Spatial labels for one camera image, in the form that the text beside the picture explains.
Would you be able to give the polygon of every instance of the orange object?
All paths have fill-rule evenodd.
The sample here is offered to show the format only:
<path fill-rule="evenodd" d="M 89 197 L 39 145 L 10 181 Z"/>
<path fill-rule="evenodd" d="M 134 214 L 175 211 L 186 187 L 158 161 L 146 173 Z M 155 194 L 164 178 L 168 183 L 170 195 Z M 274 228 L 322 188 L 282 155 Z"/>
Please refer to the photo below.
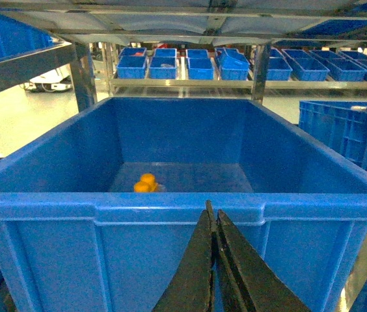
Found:
<path fill-rule="evenodd" d="M 136 193 L 150 193 L 151 186 L 146 182 L 139 181 L 136 184 L 134 184 L 134 191 Z"/>

